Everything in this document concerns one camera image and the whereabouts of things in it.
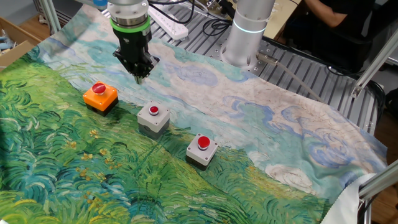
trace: power strip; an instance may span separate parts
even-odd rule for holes
[[[149,7],[148,14],[158,25],[160,25],[164,31],[166,31],[171,38],[173,38],[173,40],[184,40],[188,36],[188,29],[183,24],[178,24],[174,21],[171,21],[156,9]],[[167,15],[175,20],[178,20],[171,14]]]

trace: red button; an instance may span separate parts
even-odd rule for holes
[[[105,85],[102,83],[95,83],[92,87],[93,92],[95,92],[96,94],[102,94],[105,92]]]
[[[202,136],[198,139],[198,147],[200,150],[206,150],[210,145],[210,139],[206,136]]]
[[[158,107],[157,107],[157,106],[151,106],[151,107],[149,108],[149,113],[150,113],[150,115],[157,115],[157,114],[159,114],[159,109],[158,109]]]

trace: cardboard box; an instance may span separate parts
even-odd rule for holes
[[[4,29],[11,40],[17,42],[18,45],[6,54],[0,55],[0,71],[3,70],[1,67],[12,64],[40,43],[37,37],[34,37],[32,34],[0,17],[0,31],[2,29]]]

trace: white cloth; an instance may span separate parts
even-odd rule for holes
[[[321,224],[355,224],[358,222],[359,186],[375,174],[366,174],[347,186],[331,206]]]

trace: green grass pattern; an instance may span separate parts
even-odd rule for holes
[[[140,107],[122,101],[94,114],[28,55],[0,77],[0,218],[9,224],[320,223],[330,208],[268,177],[243,149],[219,147],[206,171],[192,167],[187,130],[147,138]]]

